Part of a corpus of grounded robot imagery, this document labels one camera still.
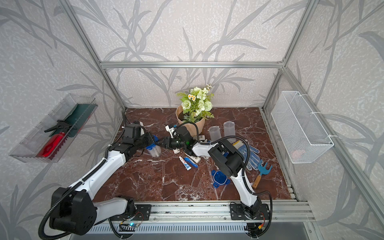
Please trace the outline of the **blue cup lid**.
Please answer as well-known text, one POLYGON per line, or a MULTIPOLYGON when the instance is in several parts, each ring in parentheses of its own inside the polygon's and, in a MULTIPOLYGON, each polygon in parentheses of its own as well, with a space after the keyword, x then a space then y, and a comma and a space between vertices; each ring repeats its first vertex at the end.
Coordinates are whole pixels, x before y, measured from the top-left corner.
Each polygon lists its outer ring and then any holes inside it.
POLYGON ((224 173, 221 171, 211 171, 211 175, 213 177, 213 187, 215 189, 219 188, 220 186, 226 186, 231 183, 230 178, 228 178, 224 173))

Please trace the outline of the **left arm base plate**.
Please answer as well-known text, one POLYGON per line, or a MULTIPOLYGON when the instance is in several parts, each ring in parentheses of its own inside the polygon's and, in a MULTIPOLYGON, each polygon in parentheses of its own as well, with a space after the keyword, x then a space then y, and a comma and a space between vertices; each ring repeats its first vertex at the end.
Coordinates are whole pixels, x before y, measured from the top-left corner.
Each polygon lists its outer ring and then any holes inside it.
POLYGON ((151 214, 152 205, 139 204, 135 205, 136 211, 134 213, 126 213, 121 215, 122 220, 129 221, 148 221, 151 214))

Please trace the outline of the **blue-lidded clear kit cup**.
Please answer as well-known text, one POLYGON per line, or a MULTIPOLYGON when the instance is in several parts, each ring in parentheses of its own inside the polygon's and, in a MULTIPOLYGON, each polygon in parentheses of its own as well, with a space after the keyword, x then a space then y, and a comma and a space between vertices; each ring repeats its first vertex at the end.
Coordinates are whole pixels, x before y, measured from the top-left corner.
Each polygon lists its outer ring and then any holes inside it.
POLYGON ((210 140, 212 142, 215 142, 215 141, 217 141, 217 140, 222 138, 221 130, 220 130, 219 126, 211 126, 211 127, 209 127, 208 132, 209 132, 209 135, 210 135, 210 140))
POLYGON ((146 147, 146 150, 149 152, 149 154, 153 157, 153 158, 157 158, 161 155, 161 152, 162 152, 162 149, 160 146, 157 146, 156 145, 156 142, 158 141, 159 139, 154 136, 154 143, 152 143, 151 145, 149 145, 148 147, 146 147))
POLYGON ((225 137, 236 135, 236 124, 232 121, 227 121, 223 124, 225 137))

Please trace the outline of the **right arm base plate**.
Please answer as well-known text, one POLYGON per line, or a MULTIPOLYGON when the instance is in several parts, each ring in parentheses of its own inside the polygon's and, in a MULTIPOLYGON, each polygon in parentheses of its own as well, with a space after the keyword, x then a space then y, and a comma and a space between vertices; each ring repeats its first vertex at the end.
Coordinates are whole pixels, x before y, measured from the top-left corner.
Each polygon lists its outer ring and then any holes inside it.
POLYGON ((271 211, 268 204, 259 204, 255 209, 245 206, 244 204, 230 203, 231 220, 269 220, 271 211))

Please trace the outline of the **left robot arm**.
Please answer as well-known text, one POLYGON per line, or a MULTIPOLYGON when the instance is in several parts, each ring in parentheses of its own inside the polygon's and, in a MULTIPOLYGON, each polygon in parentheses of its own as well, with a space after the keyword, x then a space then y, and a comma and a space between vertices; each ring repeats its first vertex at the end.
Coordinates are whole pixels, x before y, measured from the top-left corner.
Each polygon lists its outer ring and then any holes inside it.
POLYGON ((38 235, 42 240, 57 240, 70 234, 84 235, 95 224, 111 217, 134 216, 137 208, 133 198, 117 197, 93 203, 103 184, 120 167, 154 143, 143 123, 133 122, 124 127, 121 142, 106 148, 102 160, 86 175, 68 188, 58 188, 52 195, 51 208, 43 217, 38 235))

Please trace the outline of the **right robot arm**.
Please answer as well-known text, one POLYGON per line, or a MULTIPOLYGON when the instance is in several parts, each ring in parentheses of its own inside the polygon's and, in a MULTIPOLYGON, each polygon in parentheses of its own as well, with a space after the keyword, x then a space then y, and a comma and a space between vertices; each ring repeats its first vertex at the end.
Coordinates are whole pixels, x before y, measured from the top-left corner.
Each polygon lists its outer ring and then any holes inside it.
POLYGON ((267 194, 270 200, 270 211, 273 211, 273 198, 271 193, 269 191, 254 192, 248 180, 245 169, 250 160, 251 150, 249 144, 243 138, 232 135, 225 136, 213 142, 201 142, 198 138, 194 139, 187 128, 179 126, 174 131, 173 137, 163 137, 156 141, 155 144, 164 149, 179 149, 195 157, 211 157, 219 170, 234 183, 240 195, 241 204, 245 210, 252 213, 258 212, 262 204, 259 196, 267 194), (243 154, 229 142, 229 139, 237 139, 243 142, 247 149, 247 155, 243 156, 243 154))

